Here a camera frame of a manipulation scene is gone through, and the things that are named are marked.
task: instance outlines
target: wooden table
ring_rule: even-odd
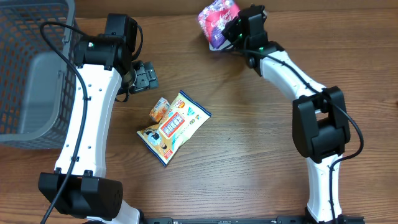
[[[244,60],[209,52],[195,16],[137,17],[140,59],[152,61],[160,88],[116,103],[109,127],[107,178],[148,217],[261,218],[302,215],[308,200],[305,160],[292,142],[292,106]],[[89,34],[106,19],[79,19]],[[367,223],[397,223],[398,9],[272,12],[271,40],[316,81],[338,85],[360,125],[363,153],[341,166],[343,213]],[[167,168],[135,134],[150,109],[179,90],[213,113]],[[346,154],[358,148],[351,127]],[[49,203],[37,189],[54,150],[0,148],[0,222],[38,223]],[[82,223],[54,211],[49,223]]]

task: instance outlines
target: chip bag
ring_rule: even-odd
[[[210,117],[209,111],[181,90],[160,123],[138,131],[137,134],[166,166],[177,149]]]

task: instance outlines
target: black metal bracket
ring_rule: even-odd
[[[117,95],[126,94],[123,102],[129,99],[129,94],[159,86],[151,62],[132,62],[135,60],[131,54],[136,48],[137,27],[137,22],[126,14],[108,14],[104,34],[83,36],[74,49],[74,63],[78,68],[93,64],[104,65],[105,70],[115,68],[118,71],[122,83]]]
[[[39,190],[52,202],[65,174],[41,173]],[[71,175],[61,197],[55,204],[59,213],[75,218],[101,217],[103,220],[115,218],[123,200],[122,183],[99,177]]]
[[[316,163],[344,153],[350,139],[347,117],[330,102],[346,111],[343,92],[337,86],[293,101],[293,142],[303,157]],[[318,121],[317,110],[328,113],[328,117]]]
[[[252,5],[239,11],[238,16],[225,25],[222,34],[238,49],[253,50],[263,55],[283,51],[284,48],[277,42],[268,41],[267,31],[264,29],[266,19],[265,6]],[[255,69],[259,76],[260,60],[265,57],[263,55],[245,54],[248,67]]]

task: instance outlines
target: basket mesh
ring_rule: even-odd
[[[68,5],[59,1],[15,1],[13,5],[0,3],[0,135],[20,134],[19,121],[25,96],[29,66],[35,55],[50,51],[40,35],[39,27],[44,21],[67,23]],[[46,26],[45,33],[62,51],[65,39],[64,28]],[[72,46],[78,37],[73,33]],[[72,48],[69,58],[72,60]],[[26,149],[60,148],[68,130],[75,97],[75,74],[69,70],[60,71],[65,78],[59,113],[53,125],[40,137],[20,141],[0,141]]]

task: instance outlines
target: white robotic arm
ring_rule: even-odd
[[[105,145],[109,121],[116,93],[121,87],[122,78],[116,69],[113,68],[111,71],[104,70],[103,65],[85,65],[83,68],[79,68],[78,71],[84,79],[90,100],[88,101],[85,130],[80,143],[78,160],[73,168],[72,175],[83,176],[86,171],[90,170],[93,172],[90,174],[93,177],[105,178]],[[77,81],[67,138],[54,168],[54,170],[60,170],[62,174],[66,174],[70,165],[80,129],[82,112],[83,92],[81,83]],[[100,217],[87,217],[87,219],[112,224],[138,224],[139,217],[139,211],[122,200],[121,208],[116,218],[104,220]]]
[[[291,61],[287,52],[276,51],[269,56],[276,58],[289,64],[304,80],[319,92],[325,86],[312,80],[307,74]],[[291,101],[299,99],[301,96],[312,96],[314,92],[309,90],[302,81],[286,66],[276,62],[275,60],[265,57],[260,60],[261,76],[276,86],[286,98]],[[308,178],[310,182],[310,199],[307,209],[311,216],[319,222],[328,222],[332,220],[331,207],[329,202],[329,167],[333,162],[342,156],[332,155],[324,158],[321,163],[317,164],[311,158],[306,158],[308,167]],[[333,173],[333,203],[336,216],[341,214],[340,204],[338,202],[338,170],[340,164],[335,166]]]

